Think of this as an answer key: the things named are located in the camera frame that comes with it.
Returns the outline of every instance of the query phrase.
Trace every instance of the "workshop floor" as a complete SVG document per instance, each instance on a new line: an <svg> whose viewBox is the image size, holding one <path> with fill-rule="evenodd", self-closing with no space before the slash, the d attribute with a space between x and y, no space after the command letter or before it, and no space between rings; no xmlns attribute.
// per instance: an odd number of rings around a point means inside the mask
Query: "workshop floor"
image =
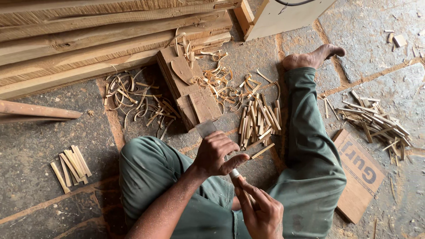
<svg viewBox="0 0 425 239"><path fill-rule="evenodd" d="M249 0L255 12L261 0ZM375 198L361 221L351 224L335 211L328 238L425 238L425 87L424 60L414 57L413 46L425 54L423 0L352 1L339 0L311 26L265 37L250 42L241 41L242 32L230 12L234 41L223 50L230 55L224 64L233 70L233 83L239 85L247 73L261 81L268 102L277 97L277 88L255 73L258 68L272 80L279 80L283 119L287 120L288 91L283 83L280 61L288 54L313 51L324 43L345 47L347 56L326 61L317 71L317 92L326 94L335 107L355 89L360 96L378 98L386 111L393 110L405 128L412 133L414 148L410 148L413 163L390 164L380 143L367 144L362 132L338 121L333 114L324 118L332 137L339 128L346 128L371 155L388 170ZM391 51L387 33L395 30L408 44ZM213 68L216 62L199 60L201 67ZM166 91L159 67L147 68L143 78L155 80L161 92ZM126 141L142 135L156 136L157 125L146 127L139 119L108 111L102 99L104 78L78 83L45 94L16 100L37 105L84 112L80 119L68 122L34 122L0 125L0 237L1 238L123 238L126 233L124 213L118 186L118 155ZM324 116L323 101L318 101ZM91 117L87 110L94 111ZM237 129L241 111L228 110L216 121L217 128L238 140ZM164 141L183 154L194 158L201 138L197 132L185 134L180 121L173 123ZM285 137L273 137L276 147L247 162L239 169L246 179L268 188L284 169ZM77 145L85 156L93 176L88 185L71 187L63 194L49 163L58 162L58 154ZM261 146L249 153L259 151ZM395 202L389 186L394 181Z"/></svg>

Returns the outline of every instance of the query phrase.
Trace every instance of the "green trousers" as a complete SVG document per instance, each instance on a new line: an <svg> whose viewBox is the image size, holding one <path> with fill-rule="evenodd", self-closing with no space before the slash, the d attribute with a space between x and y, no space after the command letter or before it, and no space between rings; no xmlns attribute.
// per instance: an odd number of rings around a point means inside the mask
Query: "green trousers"
<svg viewBox="0 0 425 239"><path fill-rule="evenodd" d="M289 85L289 154L277 183L267 192L284 206L283 236L325 238L346 185L337 149L317 108L315 69L285 74ZM122 205L129 228L175 183L193 161L155 137L130 140L120 156ZM241 211L232 211L234 187L213 176L187 204L172 238L251 238Z"/></svg>

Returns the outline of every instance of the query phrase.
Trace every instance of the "bare foot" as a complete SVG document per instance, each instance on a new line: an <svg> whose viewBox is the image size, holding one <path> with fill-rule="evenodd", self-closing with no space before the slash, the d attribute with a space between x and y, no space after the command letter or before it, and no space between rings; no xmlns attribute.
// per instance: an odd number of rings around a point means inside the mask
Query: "bare foot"
<svg viewBox="0 0 425 239"><path fill-rule="evenodd" d="M314 52L307 54L291 54L283 59L282 64L287 71L300 67L313 67L317 69L324 60L329 60L334 55L343 57L345 54L346 51L342 47L324 44Z"/></svg>

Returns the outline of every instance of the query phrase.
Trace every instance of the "black wire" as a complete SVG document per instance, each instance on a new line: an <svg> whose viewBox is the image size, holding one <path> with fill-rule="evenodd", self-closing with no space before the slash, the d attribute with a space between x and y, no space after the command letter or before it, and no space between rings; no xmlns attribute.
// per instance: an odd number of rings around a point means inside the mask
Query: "black wire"
<svg viewBox="0 0 425 239"><path fill-rule="evenodd" d="M314 0L307 0L307 1L304 1L304 2L300 2L300 3L286 3L286 2L282 2L282 0L275 0L275 1L282 4L282 5L293 7L293 6L299 6L299 5L306 4L306 3L312 2Z"/></svg>

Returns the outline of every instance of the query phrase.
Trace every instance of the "person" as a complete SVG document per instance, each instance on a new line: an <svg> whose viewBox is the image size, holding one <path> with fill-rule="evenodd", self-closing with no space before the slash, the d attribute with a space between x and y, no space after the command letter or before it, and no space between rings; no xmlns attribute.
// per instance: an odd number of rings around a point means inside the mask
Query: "person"
<svg viewBox="0 0 425 239"><path fill-rule="evenodd" d="M325 44L282 61L289 85L288 168L267 192L242 177L236 188L218 177L249 159L238 154L225 162L239 147L221 131L202 140L194 161L155 137L130 140L119 161L127 238L325 238L346 177L313 80L324 60L345 53Z"/></svg>

